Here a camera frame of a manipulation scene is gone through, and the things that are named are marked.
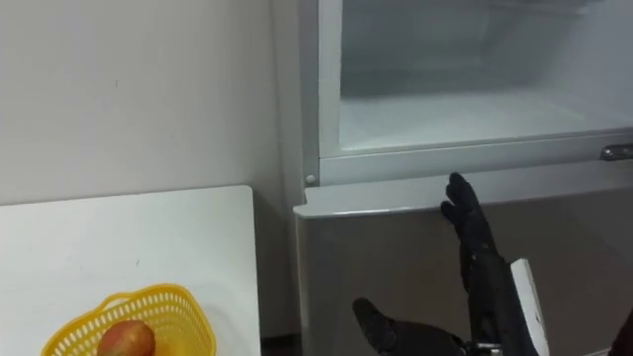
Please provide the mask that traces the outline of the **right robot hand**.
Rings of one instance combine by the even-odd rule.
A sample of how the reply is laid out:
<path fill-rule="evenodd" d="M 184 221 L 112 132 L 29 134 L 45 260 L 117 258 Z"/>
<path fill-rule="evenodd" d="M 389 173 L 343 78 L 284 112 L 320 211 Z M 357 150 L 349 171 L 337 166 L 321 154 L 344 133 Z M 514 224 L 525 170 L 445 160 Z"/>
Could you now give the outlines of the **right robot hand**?
<path fill-rule="evenodd" d="M 470 183 L 449 176 L 440 210 L 460 241 L 460 273 L 467 293 L 471 338 L 429 324 L 381 313 L 369 300 L 353 302 L 356 320 L 372 348 L 385 356 L 538 356 L 550 348 L 530 265 L 507 262 Z"/>

